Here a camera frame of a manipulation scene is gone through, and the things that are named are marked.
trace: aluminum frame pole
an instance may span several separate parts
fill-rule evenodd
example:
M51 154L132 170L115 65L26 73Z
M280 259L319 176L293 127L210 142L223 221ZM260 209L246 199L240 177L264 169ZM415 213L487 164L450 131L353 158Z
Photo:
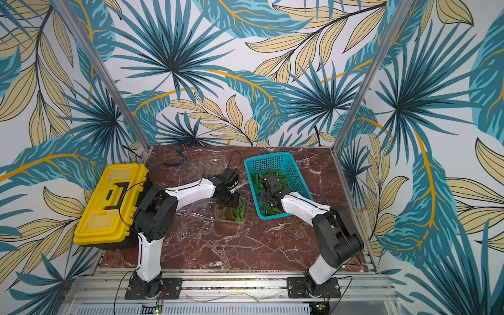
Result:
M86 54L86 57L89 59L89 62L94 67L96 74L100 77L101 82L107 89L108 93L110 93L112 100L114 100L117 107L119 108L119 111L121 111L124 119L137 138L137 141L144 148L144 150L149 150L149 142L145 138L145 135L140 129L140 126L135 121L133 114L131 113L128 105L126 104L126 101L117 88L114 79L107 70L105 63L103 63L103 60L96 50L95 45L89 39L84 25L79 22L79 17L77 16L75 10L71 7L70 2L68 0L52 0L52 2L56 5L58 12L61 14L61 18L70 29L70 32L75 38L75 41L80 45L81 49Z

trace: metal frame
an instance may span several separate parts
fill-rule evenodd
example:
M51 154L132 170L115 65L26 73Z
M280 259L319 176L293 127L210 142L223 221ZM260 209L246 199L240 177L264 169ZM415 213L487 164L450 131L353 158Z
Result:
M60 315L76 314L81 304L114 302L119 282L126 271L133 269L98 268L93 276L78 277L68 292L59 310ZM163 278L182 278L179 300L170 302L316 302L315 299L289 299L287 277L302 277L303 272L229 272L215 270L166 270ZM345 301L383 301L389 314L397 313L399 297L388 275L374 272L340 272L335 278L352 276L350 287L342 297ZM350 279L338 280L346 288ZM152 300L124 300L128 279L122 281L116 304L152 303Z
M412 3L413 0L401 0L397 5L396 10L394 11L394 14L390 18L390 23L385 29L382 41L379 44L378 48L376 49L376 53L373 56L371 64L369 65L369 68L367 68L367 71L364 74L364 80L360 84L357 93L355 93L355 97L352 101L352 104L350 105L350 109L348 109L345 120L343 121L343 125L341 126L338 135L336 136L336 139L332 147L334 152L338 152L340 150L345 135L350 130L350 127L352 127L353 120L355 119L355 116L359 111L359 107L364 100L364 96L368 91L369 86L371 85L371 81L378 73L378 70L380 69L383 63L383 60L385 59L385 56L387 55L390 46L392 46L396 34L399 32L399 28L403 24L403 21L406 17L406 14L410 10Z
M70 2L68 0L53 0L52 2L56 6L57 11L61 14L61 18L73 34L75 41L80 45L80 48L86 54L89 62L94 67L96 74L100 77L101 82L107 89L108 93L110 93L110 96L121 111L124 119L137 138L137 141L144 148L144 150L148 150L150 148L149 142L147 142L143 131L135 121L133 114L128 108L126 101L122 97L119 88L117 88L114 79L105 67L105 64L103 63L103 60L96 50L95 45L89 39L89 36L87 36L84 25L82 23L79 23L80 19L74 9L71 7Z

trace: beige leaf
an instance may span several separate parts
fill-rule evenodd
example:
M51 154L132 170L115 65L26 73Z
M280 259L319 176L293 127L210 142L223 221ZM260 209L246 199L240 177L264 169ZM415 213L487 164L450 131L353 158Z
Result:
M371 230L373 230L374 225L376 224L376 208L373 207L373 205L371 204L371 201L367 197L367 194L366 193L362 193L362 194L364 195L364 203L366 204L369 225L371 227Z
M476 140L476 156L485 171L504 185L504 156L489 149L479 139Z
M367 155L367 159L369 161L369 165L371 166L369 169L371 170L371 174L373 175L373 178L375 182L379 183L380 182L380 177L378 175L378 165L373 157L372 154Z
M231 96L226 102L226 111L229 116L229 120L236 128L241 130L241 124L243 123L243 115L241 111L236 106L236 95Z
M141 147L142 147L142 145L140 145L140 142L132 142L130 144L130 149L132 149L132 150L138 150Z
M82 246L78 246L77 249L75 250L75 253L72 255L72 256L75 256L77 255L78 253L82 252L82 250L84 249L84 247Z
M348 50L353 48L355 45L360 43L369 33L371 33L371 31L382 19L384 13L385 7L381 7L367 16L364 20L362 20L353 31L352 36L350 36L344 52L347 52Z
M36 17L37 14L33 13L33 11L38 13L38 15L44 15L47 13L47 11L49 11L49 8L51 7L51 3L49 3L49 1L47 0L23 0L22 2L19 2L18 0L7 0L7 3L9 3L11 7L20 15L19 16L18 14L14 14L14 12L9 8L9 13L12 14L17 20L31 19Z
M488 247L504 252L504 233L501 233L489 239Z
M396 216L390 213L383 214L378 219L378 224L374 230L376 236L384 236L388 232L392 231L396 226Z
M324 140L329 141L331 143L335 141L333 135L328 133L319 133L319 136L321 136Z
M14 270L23 259L34 250L42 240L33 240L18 246L19 251L11 251L0 259L0 283Z
M40 69L40 77L42 78L42 82L49 98L59 109L61 109L66 117L72 117L72 111L70 110L70 107L68 107L68 100L63 96L63 88L61 88L59 83L52 77L42 62L39 62L38 65Z
M385 149L383 150L384 156L382 157L382 168L380 170L380 187L383 187L383 184L385 183L385 180L389 176L389 171L390 171L390 153L386 154L385 153L388 151L390 148L390 145L392 144L392 141L389 141L387 145L385 146Z
M29 239L32 237L39 236L40 234L45 233L47 231L50 231L56 227L60 227L62 225L67 225L71 221L72 220L58 221L58 220L53 220L53 219L38 219L38 220L23 224L20 227L17 227L17 230L23 236L1 235L0 234L0 241L14 242L14 241L19 241L19 240L26 240L26 239Z
M42 94L40 94L40 91L37 93L37 104L30 117L28 130L30 132L32 147L38 146L47 140L44 115L42 114Z
M221 119L224 119L224 115L222 114L222 110L220 110L220 107L217 106L217 104L215 104L214 102L212 102L211 100L209 100L208 98L205 98L205 100L203 101L201 99L201 97L198 95L198 93L194 93L194 95L196 96L196 99L198 100L198 102L202 103L203 106L208 109L209 111L211 111L212 113L216 114L217 116L219 116Z
M52 126L49 127L49 138L54 138L54 137L61 137L60 135Z
M288 71L290 71L290 59L289 58L287 58L282 63L280 68L278 69L278 73L277 73L277 82L278 83L285 83L285 84L289 83Z
M219 139L236 140L236 141L240 141L240 142L244 142L244 143L250 143L247 140L247 138L245 138L244 136L239 135L239 134L223 134L223 135L212 135L212 136L219 138Z
M443 23L474 25L471 12L461 0L437 0L437 16Z
M285 57L289 58L293 52L294 51L291 50L279 57L266 60L265 62L260 64L259 67L257 67L257 69L254 70L254 74L263 77L267 76L268 73L270 73L276 66L278 66L282 62L283 59L285 59Z
M94 190L84 191L84 199L86 199L86 204L88 204L89 201L91 200L91 196L93 196L93 192L94 192Z
M44 57L45 63L49 69L51 69L52 73L54 73L58 79L60 79L66 86L68 86L69 89L73 91L74 85L72 84L72 81L59 64L47 37L43 33L40 38L40 48L42 50L42 56Z
M420 21L420 33L423 33L427 25L429 24L430 14L432 13L432 8L434 7L434 2L436 0L430 0L427 4L427 8L422 16L422 21Z
M455 200L455 205L457 206L457 212L467 211L467 210L471 210L474 208L473 206L469 206L467 204L464 204L463 202L461 202L459 200Z
M408 180L407 177L397 176L392 179L387 187L385 187L382 195L380 196L380 209L378 212L390 207L396 200L399 188Z
M72 246L72 239L74 238L74 230L76 225L70 227L70 229L65 233L63 239L58 245L58 248L52 253L51 258L49 260L53 260L61 254L64 254L66 251L70 249Z
M378 196L376 194L376 186L374 185L369 172L367 172L366 174L366 185L369 191L369 200L371 201L372 208L378 209Z
M317 134L313 134L313 135L310 137L310 140L308 140L308 142L306 142L303 146L304 146L304 147L309 147L309 146L311 146L312 144L317 143L318 141L319 141L319 139L317 138Z
M215 115L209 114L209 113L187 113L187 115L191 118L194 119L201 119L201 120L222 120L222 118L217 117Z
M322 36L322 40L320 41L319 46L320 59L321 59L319 70L329 60L329 57L331 56L331 51L333 50L334 42L336 41L336 38L338 38L341 31L343 30L346 21L347 19L343 19L341 21L334 23Z
M341 3L340 0L334 0L334 2L339 3L339 4ZM384 2L387 2L387 0L361 0L360 5L362 7L372 7L372 6L382 4ZM347 5L347 6L358 6L359 2L357 2L357 0L343 0L343 4Z
M116 0L103 0L103 3L105 3L109 7L114 8L122 13L121 7L119 6L119 4L117 3Z
M189 109L189 110L197 110L199 112L205 112L205 109L199 105L193 103L193 101L188 101L181 99L180 101L170 101L171 107Z
M485 229L486 221L493 227L504 219L504 209L498 207L478 207L458 214L460 223L467 234L478 233Z
M30 272L32 272L33 269L35 269L35 267L37 267L38 264L42 261L42 255L47 256L47 254L49 254L51 249L58 242L58 239L61 236L61 233L63 232L64 228L65 228L64 226L60 227L59 229L49 234L49 236L46 236L46 238L42 240L42 242L30 255L30 258L28 258L25 267L21 271L22 274L29 274Z
M53 127L59 135L64 135L67 131L70 130L67 122L59 118L58 116L60 116L60 114L58 114L53 108L51 108L51 106L44 103L44 109L51 127Z
M455 197L504 204L504 197L487 186L467 178L447 178L448 186Z
M364 218L364 211L366 211L366 207L359 210L359 216L360 216L361 225L364 228L364 233L367 235L367 224L366 224L366 219Z
M207 127L208 129L218 131L220 133L239 133L238 130L236 130L233 127L230 127L226 124L223 123L202 123L203 126Z
M316 8L289 8L277 5L273 5L273 8L278 11L287 13L293 20L296 21L306 21L311 19L311 21L306 24L304 28L323 26L330 21L334 21L335 19L338 19L344 15L342 11L338 10L337 8L333 8L333 15L331 19L329 19L329 7L319 7L318 12Z
M319 39L320 32L317 31L308 41L303 49L299 52L296 57L296 78L303 75L303 70L308 70L310 61L313 62L315 58L315 52L317 50L317 40Z
M246 43L250 49L258 52L277 52L295 47L303 43L311 33L294 33L280 35L274 38L269 38L258 43Z
M46 187L44 187L44 200L53 211L67 217L80 218L86 209L77 199L55 195Z
M378 243L377 240L371 242L371 251L376 257L380 257L383 253L383 247Z
M0 104L0 121L12 119L19 115L30 102L37 85L35 64L21 71L12 82Z
M276 72L273 72L272 74L270 74L268 76L268 78L270 78L271 80L273 81L276 81L277 80L277 73Z
M252 117L245 123L245 134L250 141L255 141L258 135L259 124Z
M30 34L31 38L28 37L22 30L15 28L11 31L15 37L11 34L7 34L0 40L0 57L10 57L19 48L21 53L21 62L28 59L33 50L35 50L35 39L38 35L38 28L36 27L25 27L25 30Z
M70 45L70 38L68 37L67 28L57 12L52 14L52 25L54 27L54 34L58 40L59 46L67 57L70 65L74 67L74 54L72 53L72 46Z
M371 147L373 149L374 160L376 162L376 166L380 167L380 161L382 160L382 154L380 152L380 148L381 148L380 140L378 139L378 137L375 134L370 134L369 141L371 142Z

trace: black mounting plate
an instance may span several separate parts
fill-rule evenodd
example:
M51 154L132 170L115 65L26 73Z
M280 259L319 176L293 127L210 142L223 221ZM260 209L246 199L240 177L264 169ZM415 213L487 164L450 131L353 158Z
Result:
M182 278L161 278L161 289L164 290L166 287L166 291L164 292L163 299L165 300L178 300L180 296L180 288L182 287ZM144 293L139 291L132 280L128 284L128 289L126 290L126 294L124 295L124 299L126 300L140 300L144 299Z
M163 299L178 300L178 297L180 296L180 288L182 287L182 278L162 278L162 280L163 287L166 287Z
M319 287L318 292L321 293L317 296L313 296L308 293L305 277L287 278L287 293L289 295L289 298L323 298L324 292L328 292L331 298L340 298L341 291L338 284L338 279L329 279L328 281L326 281L326 283L324 283L324 285L321 285Z

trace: blue plastic basket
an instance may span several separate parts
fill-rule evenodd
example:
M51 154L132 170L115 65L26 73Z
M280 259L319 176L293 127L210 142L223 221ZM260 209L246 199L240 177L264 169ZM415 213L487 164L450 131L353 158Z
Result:
M245 160L245 170L247 171L248 182L252 190L252 197L256 204L257 215L263 220L278 219L290 216L290 213L280 213L272 216L264 216L261 214L261 204L259 203L259 191L256 185L252 182L252 175L264 173L271 169L281 169L284 175L287 175L289 187L300 193L303 197L313 200L310 191L306 186L306 182L297 167L296 160L289 152L271 153L258 155Z

